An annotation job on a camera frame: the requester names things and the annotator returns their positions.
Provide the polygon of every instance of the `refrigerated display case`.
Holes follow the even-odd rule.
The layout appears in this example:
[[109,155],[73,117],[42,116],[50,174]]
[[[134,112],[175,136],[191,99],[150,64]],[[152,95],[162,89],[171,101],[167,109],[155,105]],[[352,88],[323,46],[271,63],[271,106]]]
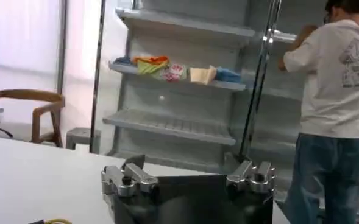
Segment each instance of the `refrigerated display case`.
[[[304,25],[322,25],[324,4],[103,0],[91,127],[91,136],[102,132],[100,154],[209,173],[269,161],[284,202],[305,74],[280,72],[277,62]],[[115,62],[159,55],[188,68],[221,66],[242,82],[166,82]]]
[[[243,147],[247,117],[255,115],[251,105],[260,100],[279,8],[280,0],[103,1],[92,126],[102,131],[100,152],[229,170]],[[220,66],[241,74],[242,82],[156,80],[115,62],[124,55],[165,55],[187,68]]]

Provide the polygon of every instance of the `t-shirt graphic print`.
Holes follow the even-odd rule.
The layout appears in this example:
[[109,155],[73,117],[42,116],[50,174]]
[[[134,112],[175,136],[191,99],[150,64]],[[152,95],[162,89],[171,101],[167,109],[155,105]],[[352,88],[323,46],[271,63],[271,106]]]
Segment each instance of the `t-shirt graphic print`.
[[347,49],[339,57],[345,66],[343,72],[343,88],[359,87],[359,40],[354,38]]

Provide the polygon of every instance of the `white t-shirt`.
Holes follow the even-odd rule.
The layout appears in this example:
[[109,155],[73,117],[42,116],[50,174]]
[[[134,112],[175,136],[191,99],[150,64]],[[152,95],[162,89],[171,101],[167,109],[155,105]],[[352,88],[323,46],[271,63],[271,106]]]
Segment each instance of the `white t-shirt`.
[[324,25],[284,61],[289,72],[307,73],[301,132],[359,138],[359,25]]

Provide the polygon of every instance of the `person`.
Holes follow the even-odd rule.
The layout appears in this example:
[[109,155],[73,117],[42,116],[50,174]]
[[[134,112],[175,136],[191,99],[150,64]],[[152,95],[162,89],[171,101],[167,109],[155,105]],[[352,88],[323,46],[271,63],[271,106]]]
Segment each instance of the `person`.
[[326,24],[306,26],[279,68],[305,75],[293,182],[292,224],[353,224],[359,204],[359,0],[328,0]]

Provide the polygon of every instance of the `small stool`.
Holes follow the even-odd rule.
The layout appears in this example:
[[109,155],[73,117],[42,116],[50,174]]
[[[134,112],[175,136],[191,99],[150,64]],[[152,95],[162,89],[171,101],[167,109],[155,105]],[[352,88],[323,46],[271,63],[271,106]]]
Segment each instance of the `small stool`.
[[[90,129],[89,128],[74,128],[67,132],[66,148],[75,150],[76,144],[90,144]],[[99,147],[101,143],[101,131],[95,130],[93,148],[90,153],[99,154]]]

